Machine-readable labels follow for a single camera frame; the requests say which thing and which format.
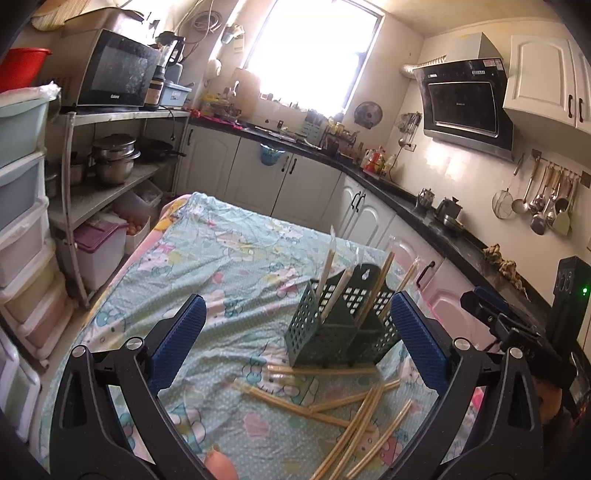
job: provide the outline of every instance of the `stainless steel pot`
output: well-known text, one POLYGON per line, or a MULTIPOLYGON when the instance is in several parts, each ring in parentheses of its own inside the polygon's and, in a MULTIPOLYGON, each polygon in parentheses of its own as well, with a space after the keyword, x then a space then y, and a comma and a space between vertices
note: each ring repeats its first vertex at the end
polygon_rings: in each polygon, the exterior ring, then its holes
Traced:
POLYGON ((131 175, 134 167, 134 160, 138 158, 141 153, 136 150, 133 154, 120 158, 118 160, 105 160, 104 158, 96 158, 96 176, 105 185, 114 186, 121 185, 131 175))
POLYGON ((112 134, 92 142, 92 157, 95 160, 118 160, 131 155, 135 149, 135 138, 128 134, 112 134))

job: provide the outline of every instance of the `blue gripper pad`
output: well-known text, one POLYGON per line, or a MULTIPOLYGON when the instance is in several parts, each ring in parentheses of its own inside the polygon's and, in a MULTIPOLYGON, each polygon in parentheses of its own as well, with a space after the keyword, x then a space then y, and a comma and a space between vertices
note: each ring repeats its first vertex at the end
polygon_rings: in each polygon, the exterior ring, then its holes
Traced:
POLYGON ((196 295, 187 303, 179 310, 176 322, 152 355, 148 389, 154 395, 172 385, 174 377, 177 376, 189 350, 205 325, 207 318, 205 300, 196 295))
POLYGON ((392 298, 390 314, 425 385, 443 396, 449 387, 450 354, 446 344, 451 345, 451 337, 437 331, 437 321, 426 318, 405 291, 392 298))

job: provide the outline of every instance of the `bed sheet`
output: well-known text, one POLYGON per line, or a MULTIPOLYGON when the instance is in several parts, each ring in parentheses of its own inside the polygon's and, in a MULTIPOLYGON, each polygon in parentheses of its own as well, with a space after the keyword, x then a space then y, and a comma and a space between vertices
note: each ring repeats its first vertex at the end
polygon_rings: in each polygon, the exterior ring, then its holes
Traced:
MULTIPOLYGON (((161 221, 153 244, 132 260, 101 298, 74 344, 92 351, 120 347, 130 336, 144 337, 162 318, 172 316, 191 293, 207 301, 207 322, 172 386, 159 393, 179 432, 193 451, 217 444, 230 457, 241 480, 311 477, 343 429, 304 419, 241 394, 238 378, 294 404, 309 406, 367 390, 377 375, 269 377, 266 364, 287 364, 283 334, 310 277, 322 269, 330 237, 271 219, 195 193, 179 200, 161 221)), ((337 240, 333 273, 353 260, 357 244, 337 240)), ((385 253, 366 248, 364 261, 381 265, 385 253)), ((387 278, 395 288, 403 272, 394 264, 387 278)), ((410 292, 429 315, 420 295, 410 292)), ((56 378, 61 378, 66 359, 56 378)), ((420 378, 400 342, 378 365, 381 377, 401 380, 382 397, 354 458, 360 459, 404 403, 411 413, 361 473, 377 479, 412 438, 437 394, 420 378)), ((58 382, 43 407, 40 452, 46 467, 51 415, 58 382)), ((121 391, 112 388, 121 425, 136 455, 150 460, 121 391)), ((351 419, 359 404, 329 412, 351 419)), ((447 459, 457 456, 475 418, 470 406, 447 459)))

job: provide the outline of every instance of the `bright window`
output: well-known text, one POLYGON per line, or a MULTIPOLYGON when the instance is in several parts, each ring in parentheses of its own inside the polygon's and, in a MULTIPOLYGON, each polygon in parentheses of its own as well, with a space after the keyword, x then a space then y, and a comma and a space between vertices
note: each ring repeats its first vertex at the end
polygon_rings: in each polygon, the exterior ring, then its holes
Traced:
POLYGON ((277 0, 246 68, 282 103, 343 112, 380 20, 350 0, 277 0))

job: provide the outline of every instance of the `black device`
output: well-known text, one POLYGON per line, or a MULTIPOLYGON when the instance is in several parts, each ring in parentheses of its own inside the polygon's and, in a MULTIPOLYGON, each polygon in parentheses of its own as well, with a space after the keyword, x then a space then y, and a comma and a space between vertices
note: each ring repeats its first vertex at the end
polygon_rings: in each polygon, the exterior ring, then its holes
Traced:
POLYGON ((501 59, 462 60, 414 71, 428 137, 512 161, 513 122, 503 110, 501 59))

